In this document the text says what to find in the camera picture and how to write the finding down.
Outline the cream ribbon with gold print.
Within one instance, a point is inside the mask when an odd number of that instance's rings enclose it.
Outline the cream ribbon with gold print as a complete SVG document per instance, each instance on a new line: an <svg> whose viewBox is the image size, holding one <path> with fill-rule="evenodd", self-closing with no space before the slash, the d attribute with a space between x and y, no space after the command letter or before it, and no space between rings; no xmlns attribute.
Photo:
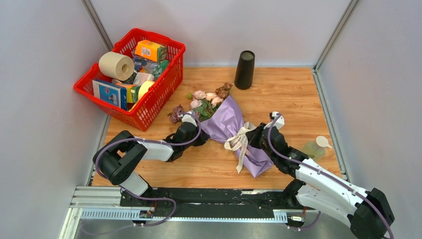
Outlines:
<svg viewBox="0 0 422 239"><path fill-rule="evenodd" d="M238 157L236 171L239 174L243 168L244 158L247 152L248 139L246 134L256 129L256 126L246 122L237 132L237 135L228 138L224 143L224 148L230 151L241 150Z"/></svg>

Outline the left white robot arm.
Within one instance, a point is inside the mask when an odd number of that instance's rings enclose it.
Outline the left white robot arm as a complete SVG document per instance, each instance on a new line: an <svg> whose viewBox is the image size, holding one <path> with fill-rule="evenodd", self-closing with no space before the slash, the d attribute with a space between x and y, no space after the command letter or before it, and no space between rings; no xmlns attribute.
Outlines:
<svg viewBox="0 0 422 239"><path fill-rule="evenodd" d="M175 133L161 141L135 137L121 131L93 157L98 174L112 185L118 185L133 195L133 200L144 207L150 204L150 185L135 172L141 160L173 162L191 146L204 145L210 136L191 122L182 123Z"/></svg>

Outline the purple flower bouquet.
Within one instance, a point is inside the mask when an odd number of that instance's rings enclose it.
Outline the purple flower bouquet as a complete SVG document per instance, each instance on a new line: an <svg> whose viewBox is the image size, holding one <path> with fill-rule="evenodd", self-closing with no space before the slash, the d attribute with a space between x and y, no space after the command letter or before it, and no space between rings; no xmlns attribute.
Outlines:
<svg viewBox="0 0 422 239"><path fill-rule="evenodd" d="M246 123L239 105L230 95L231 83L225 83L214 92L196 91L189 94L190 108L200 121L200 129L207 133L212 140L224 145L225 141L237 135L239 129ZM181 122L180 113L184 109L181 105L168 113L170 122ZM238 159L240 149L233 151ZM247 145L243 167L256 178L273 165L268 155L261 149Z"/></svg>

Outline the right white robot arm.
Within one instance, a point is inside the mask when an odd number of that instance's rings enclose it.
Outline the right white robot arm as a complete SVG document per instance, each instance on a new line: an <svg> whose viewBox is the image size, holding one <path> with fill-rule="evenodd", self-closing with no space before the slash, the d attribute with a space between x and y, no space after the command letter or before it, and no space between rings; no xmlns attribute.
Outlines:
<svg viewBox="0 0 422 239"><path fill-rule="evenodd" d="M346 225L357 239L392 239L394 214L386 195L367 190L327 171L310 156L289 146L279 132L283 123L245 125L248 144L266 154L276 168L293 177L285 188L289 208L310 207Z"/></svg>

